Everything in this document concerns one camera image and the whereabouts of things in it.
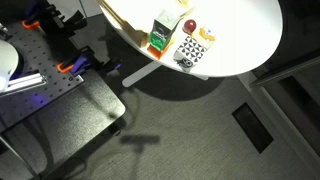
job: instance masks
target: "white round table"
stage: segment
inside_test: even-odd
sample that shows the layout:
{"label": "white round table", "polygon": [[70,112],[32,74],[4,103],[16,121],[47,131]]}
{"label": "white round table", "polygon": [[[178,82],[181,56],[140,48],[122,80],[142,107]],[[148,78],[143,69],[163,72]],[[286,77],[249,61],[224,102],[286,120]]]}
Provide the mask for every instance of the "white round table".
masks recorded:
{"label": "white round table", "polygon": [[[182,26],[188,19],[194,19],[198,25],[212,28],[216,35],[216,41],[205,52],[201,62],[188,72],[200,78],[226,77],[245,73],[263,64],[277,49],[283,28],[278,0],[197,0],[195,2],[192,13],[181,20],[176,29],[175,43],[160,60],[149,53],[147,47],[139,48],[121,29],[117,21],[102,8],[104,15],[115,30],[131,46],[155,62],[149,65],[149,70],[146,67],[138,71],[134,78],[127,80],[137,81],[160,65],[184,72],[173,61],[173,54],[187,36],[183,33]],[[132,7],[125,8],[128,8],[128,13],[132,12]]]}

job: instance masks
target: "table top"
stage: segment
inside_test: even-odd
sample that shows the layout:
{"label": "table top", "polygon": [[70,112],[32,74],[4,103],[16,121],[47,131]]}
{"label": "table top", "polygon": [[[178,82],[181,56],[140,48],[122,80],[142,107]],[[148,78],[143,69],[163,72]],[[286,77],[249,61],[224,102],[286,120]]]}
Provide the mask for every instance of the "table top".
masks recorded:
{"label": "table top", "polygon": [[[128,9],[123,11],[128,13],[127,16],[132,13],[130,6],[123,8]],[[216,34],[216,41],[204,54],[201,62],[189,72],[208,77],[237,75],[260,66],[277,49],[283,28],[282,13],[277,0],[213,0],[210,3],[198,0],[192,13],[178,24],[175,43],[160,60],[157,60],[147,51],[147,47],[139,48],[117,21],[105,9],[101,9],[110,24],[131,46],[150,59],[181,72],[182,69],[173,61],[173,54],[187,36],[182,31],[184,22],[194,19],[198,25],[203,24],[212,28]],[[147,26],[152,28],[153,22],[149,19],[140,22],[148,23]]]}

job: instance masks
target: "checkered box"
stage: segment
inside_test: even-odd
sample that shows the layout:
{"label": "checkered box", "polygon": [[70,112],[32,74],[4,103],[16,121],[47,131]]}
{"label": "checkered box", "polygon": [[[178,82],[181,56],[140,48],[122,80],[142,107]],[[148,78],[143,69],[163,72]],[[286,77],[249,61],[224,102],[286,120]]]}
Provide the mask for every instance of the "checkered box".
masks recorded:
{"label": "checkered box", "polygon": [[174,61],[184,71],[190,71],[192,67],[198,64],[206,49],[196,40],[187,36],[174,54]]}

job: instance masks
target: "gray carpet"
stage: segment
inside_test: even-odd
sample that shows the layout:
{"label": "gray carpet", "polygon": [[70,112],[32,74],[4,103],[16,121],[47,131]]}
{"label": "gray carpet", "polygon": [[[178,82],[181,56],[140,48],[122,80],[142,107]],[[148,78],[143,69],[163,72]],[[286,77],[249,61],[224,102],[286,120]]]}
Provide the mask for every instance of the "gray carpet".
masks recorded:
{"label": "gray carpet", "polygon": [[[124,60],[119,71],[101,73],[126,105],[123,130],[102,133],[47,179],[314,179],[236,77],[202,81],[161,67],[126,89],[121,80],[149,60],[102,16],[89,20],[97,30],[83,30],[90,39],[78,43],[92,45],[102,60]],[[274,138],[262,154],[232,116],[244,102]]]}

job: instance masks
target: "metal plate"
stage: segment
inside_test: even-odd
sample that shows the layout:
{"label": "metal plate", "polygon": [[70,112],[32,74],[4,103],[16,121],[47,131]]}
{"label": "metal plate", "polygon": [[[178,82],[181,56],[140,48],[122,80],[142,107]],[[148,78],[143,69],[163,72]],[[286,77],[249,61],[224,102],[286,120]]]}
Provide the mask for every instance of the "metal plate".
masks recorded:
{"label": "metal plate", "polygon": [[59,49],[49,46],[40,30],[26,30],[21,23],[3,22],[13,35],[8,42],[21,54],[24,61],[23,72],[39,70],[47,77],[48,85],[19,94],[0,98],[0,132],[28,117],[40,108],[75,88],[83,82],[81,76],[73,77],[70,73],[61,74],[56,65]]}

